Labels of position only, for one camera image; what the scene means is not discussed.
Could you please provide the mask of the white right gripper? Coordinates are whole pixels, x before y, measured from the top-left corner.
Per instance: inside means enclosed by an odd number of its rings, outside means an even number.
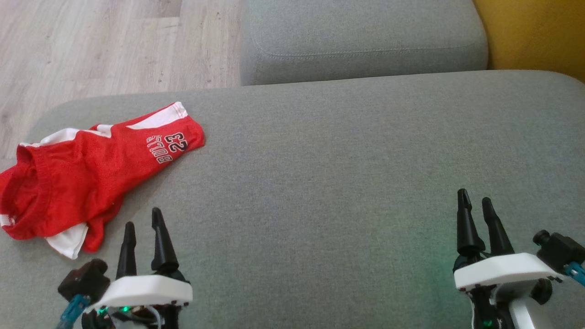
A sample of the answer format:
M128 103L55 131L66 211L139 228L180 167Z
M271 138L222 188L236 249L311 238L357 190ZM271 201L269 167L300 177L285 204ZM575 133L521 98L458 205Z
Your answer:
M557 273L535 255L514 254L514 248L495 212L491 198L481 200L484 222L489 232L491 258L454 271L455 286L470 300L473 329L553 329L532 292L542 281L562 282ZM457 252L475 257L485 251L471 213L466 189L457 191Z

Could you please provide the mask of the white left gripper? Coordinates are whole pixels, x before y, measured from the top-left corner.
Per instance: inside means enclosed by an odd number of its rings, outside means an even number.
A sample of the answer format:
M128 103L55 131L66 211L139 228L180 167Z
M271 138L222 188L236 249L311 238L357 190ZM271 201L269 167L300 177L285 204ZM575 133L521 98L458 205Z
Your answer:
M152 208L155 232L151 269L172 273L179 263L161 209ZM90 298L85 311L86 329L178 329L179 314L193 301L192 285L185 280L152 274L137 276L133 222L125 231L117 265L117 279L97 273L85 280Z

